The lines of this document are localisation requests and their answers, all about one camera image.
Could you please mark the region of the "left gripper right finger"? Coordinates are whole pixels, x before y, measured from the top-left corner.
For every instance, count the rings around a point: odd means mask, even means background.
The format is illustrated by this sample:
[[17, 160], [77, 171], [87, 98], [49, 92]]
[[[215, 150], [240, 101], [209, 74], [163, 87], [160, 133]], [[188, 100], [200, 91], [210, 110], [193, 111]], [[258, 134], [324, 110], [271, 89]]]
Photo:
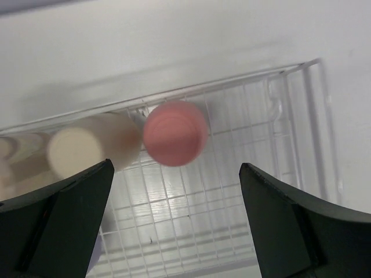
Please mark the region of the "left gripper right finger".
[[250, 163], [239, 171], [263, 277], [369, 277], [370, 215], [327, 202]]

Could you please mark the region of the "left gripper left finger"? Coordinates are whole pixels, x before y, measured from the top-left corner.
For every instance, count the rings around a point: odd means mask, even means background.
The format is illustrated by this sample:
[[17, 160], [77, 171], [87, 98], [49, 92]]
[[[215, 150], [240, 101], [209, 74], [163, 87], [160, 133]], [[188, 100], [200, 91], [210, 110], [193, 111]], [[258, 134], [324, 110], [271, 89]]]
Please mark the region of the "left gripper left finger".
[[1, 277], [85, 277], [113, 176], [106, 159], [1, 201]]

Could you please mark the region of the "pink ceramic mug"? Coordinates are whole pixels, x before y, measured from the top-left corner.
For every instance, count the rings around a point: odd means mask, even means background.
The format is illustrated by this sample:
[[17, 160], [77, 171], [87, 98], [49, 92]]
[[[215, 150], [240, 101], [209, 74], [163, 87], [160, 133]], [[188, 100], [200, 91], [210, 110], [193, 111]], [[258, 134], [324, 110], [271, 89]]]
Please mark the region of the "pink ceramic mug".
[[1, 200], [56, 182], [46, 151], [50, 134], [20, 133], [1, 137]]

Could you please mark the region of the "beige plastic cup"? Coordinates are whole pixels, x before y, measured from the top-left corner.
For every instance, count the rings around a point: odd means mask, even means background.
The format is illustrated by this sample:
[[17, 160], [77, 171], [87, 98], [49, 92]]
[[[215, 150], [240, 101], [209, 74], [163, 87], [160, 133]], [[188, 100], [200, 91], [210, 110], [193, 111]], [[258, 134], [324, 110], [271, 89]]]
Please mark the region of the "beige plastic cup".
[[115, 171], [138, 157], [143, 135], [130, 117], [103, 113], [80, 119], [57, 131], [48, 143], [47, 159], [59, 178], [71, 177], [106, 159]]

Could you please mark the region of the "red plastic cup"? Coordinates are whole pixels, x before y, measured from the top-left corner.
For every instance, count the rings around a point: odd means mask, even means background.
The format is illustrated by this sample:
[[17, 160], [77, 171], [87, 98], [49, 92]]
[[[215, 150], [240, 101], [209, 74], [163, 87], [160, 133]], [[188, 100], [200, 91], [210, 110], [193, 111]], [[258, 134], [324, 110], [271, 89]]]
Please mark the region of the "red plastic cup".
[[168, 101], [148, 115], [143, 143], [158, 163], [178, 167], [195, 160], [208, 140], [208, 124], [202, 111], [187, 101]]

